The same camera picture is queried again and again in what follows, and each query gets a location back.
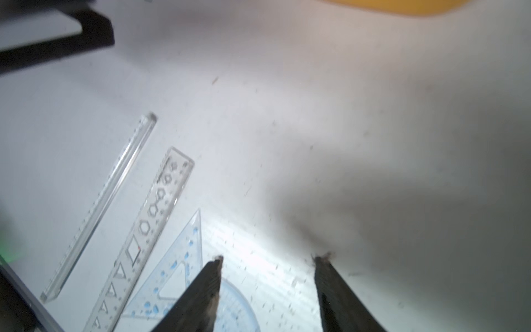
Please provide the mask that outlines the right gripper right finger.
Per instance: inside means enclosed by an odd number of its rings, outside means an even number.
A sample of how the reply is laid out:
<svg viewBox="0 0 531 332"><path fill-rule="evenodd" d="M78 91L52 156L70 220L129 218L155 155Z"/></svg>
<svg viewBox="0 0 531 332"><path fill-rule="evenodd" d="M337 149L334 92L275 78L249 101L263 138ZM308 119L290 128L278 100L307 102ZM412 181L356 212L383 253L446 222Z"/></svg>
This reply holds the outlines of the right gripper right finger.
<svg viewBox="0 0 531 332"><path fill-rule="evenodd" d="M313 262L324 331L386 331L334 268L329 254L316 256Z"/></svg>

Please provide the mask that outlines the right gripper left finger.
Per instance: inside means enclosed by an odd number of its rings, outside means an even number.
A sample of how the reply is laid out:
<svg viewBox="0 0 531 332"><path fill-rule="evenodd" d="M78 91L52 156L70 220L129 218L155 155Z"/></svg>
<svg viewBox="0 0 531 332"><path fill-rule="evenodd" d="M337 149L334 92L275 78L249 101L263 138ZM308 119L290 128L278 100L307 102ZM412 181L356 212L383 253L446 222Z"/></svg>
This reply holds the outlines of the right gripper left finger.
<svg viewBox="0 0 531 332"><path fill-rule="evenodd" d="M220 300L223 257L208 262L153 332L212 332Z"/></svg>

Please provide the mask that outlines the clear blue protractor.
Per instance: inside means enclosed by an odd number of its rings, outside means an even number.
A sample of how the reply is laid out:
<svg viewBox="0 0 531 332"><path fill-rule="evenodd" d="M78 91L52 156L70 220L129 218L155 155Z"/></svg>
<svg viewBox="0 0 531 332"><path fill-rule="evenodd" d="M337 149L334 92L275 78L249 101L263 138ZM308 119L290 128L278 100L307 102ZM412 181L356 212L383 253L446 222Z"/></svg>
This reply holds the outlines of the clear blue protractor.
<svg viewBox="0 0 531 332"><path fill-rule="evenodd" d="M260 332L257 317L240 290L223 278L213 332Z"/></svg>

